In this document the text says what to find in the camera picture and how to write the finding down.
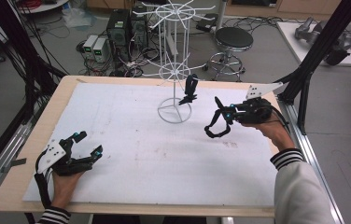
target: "black stool seat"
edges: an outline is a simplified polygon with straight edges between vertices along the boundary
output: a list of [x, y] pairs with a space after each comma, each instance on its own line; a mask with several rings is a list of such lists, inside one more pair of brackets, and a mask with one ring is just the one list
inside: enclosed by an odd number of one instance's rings
[[250, 48], [254, 39], [247, 31], [236, 27], [222, 27], [216, 32], [219, 44], [235, 49]]

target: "metal bar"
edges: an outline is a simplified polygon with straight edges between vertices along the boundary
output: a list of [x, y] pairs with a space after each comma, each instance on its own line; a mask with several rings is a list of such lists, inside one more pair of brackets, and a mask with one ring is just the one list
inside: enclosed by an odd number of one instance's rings
[[224, 19], [225, 8], [226, 8], [227, 2], [228, 2], [228, 0], [220, 0], [216, 31], [222, 27], [222, 21]]
[[289, 76], [284, 79], [289, 80], [286, 89], [279, 94], [281, 101], [293, 104], [295, 97], [300, 91], [300, 110], [298, 116], [298, 127], [305, 133], [304, 120], [307, 107], [308, 90], [310, 79], [324, 59], [330, 52], [332, 46], [342, 34], [347, 25], [351, 22], [351, 0], [343, 0], [336, 8], [323, 31], [318, 36], [317, 41], [313, 44], [301, 65], [293, 73], [293, 77]]
[[330, 186], [325, 179], [325, 176], [320, 168], [318, 160], [316, 158], [316, 154], [313, 151], [312, 145], [310, 144], [309, 138], [306, 134], [302, 133], [298, 127], [297, 120], [298, 114], [294, 107], [294, 105], [286, 105], [284, 102], [278, 102], [282, 114], [289, 121], [291, 128], [291, 136], [296, 144], [298, 144], [299, 149], [302, 151], [303, 156], [310, 165], [312, 165], [318, 181], [320, 182], [323, 190], [326, 191], [329, 200], [330, 200], [330, 211], [332, 213], [332, 217], [336, 224], [344, 224], [344, 220], [342, 218], [341, 212], [338, 208], [338, 205], [335, 202], [335, 199], [332, 196], [330, 191]]
[[29, 121], [27, 124], [19, 125], [19, 128], [16, 129], [16, 132], [13, 131], [13, 136], [9, 137], [9, 140], [7, 140], [7, 145], [4, 146], [4, 149], [0, 154], [0, 177], [2, 175], [1, 171], [3, 168], [6, 168], [10, 165], [10, 162], [15, 158], [15, 155], [17, 155], [21, 149], [21, 146], [27, 140], [27, 137], [29, 136], [31, 130], [31, 121]]

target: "stool leg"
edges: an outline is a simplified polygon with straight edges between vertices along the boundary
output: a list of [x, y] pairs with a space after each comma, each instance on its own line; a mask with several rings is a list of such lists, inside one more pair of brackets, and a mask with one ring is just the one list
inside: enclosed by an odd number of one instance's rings
[[242, 80], [240, 79], [240, 74], [243, 74], [246, 71], [246, 69], [243, 67], [243, 63], [238, 57], [236, 57], [234, 55], [232, 55], [232, 57], [234, 59], [236, 59], [237, 62], [240, 64], [239, 72], [236, 74], [237, 75], [237, 81], [236, 82], [242, 82]]
[[219, 71], [217, 71], [216, 77], [213, 78], [213, 81], [217, 81], [217, 77], [219, 76], [219, 74], [223, 73], [224, 69], [228, 67], [229, 57], [224, 54], [224, 55], [222, 55], [222, 59], [223, 59], [223, 61], [221, 63], [222, 64], [222, 68]]

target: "black frame post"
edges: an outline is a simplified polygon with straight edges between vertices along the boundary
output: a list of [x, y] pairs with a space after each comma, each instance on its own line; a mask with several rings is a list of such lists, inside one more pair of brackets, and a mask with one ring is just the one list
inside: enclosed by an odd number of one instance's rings
[[306, 134], [304, 123], [310, 79], [350, 22], [351, 0], [343, 0], [333, 12], [317, 41], [301, 62], [301, 65], [290, 75], [276, 81], [289, 82], [286, 89], [278, 95], [278, 99], [288, 105], [293, 105], [295, 97], [301, 92], [297, 124], [303, 134]]

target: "control box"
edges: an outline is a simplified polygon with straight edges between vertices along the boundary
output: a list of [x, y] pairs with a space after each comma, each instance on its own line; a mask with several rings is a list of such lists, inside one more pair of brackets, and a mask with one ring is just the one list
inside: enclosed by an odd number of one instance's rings
[[98, 63], [105, 63], [109, 57], [109, 48], [105, 37], [97, 38], [93, 47], [94, 58]]
[[93, 47], [98, 37], [99, 37], [98, 35], [90, 35], [89, 38], [86, 40], [85, 44], [83, 44], [83, 51], [84, 51], [83, 55], [85, 59], [95, 60]]
[[132, 39], [132, 24], [129, 9], [114, 9], [109, 17], [106, 32], [114, 62], [131, 60], [129, 47]]
[[137, 13], [147, 12], [147, 7], [136, 6], [132, 8], [132, 28], [134, 35], [134, 45], [140, 49], [148, 47], [147, 15], [137, 15]]

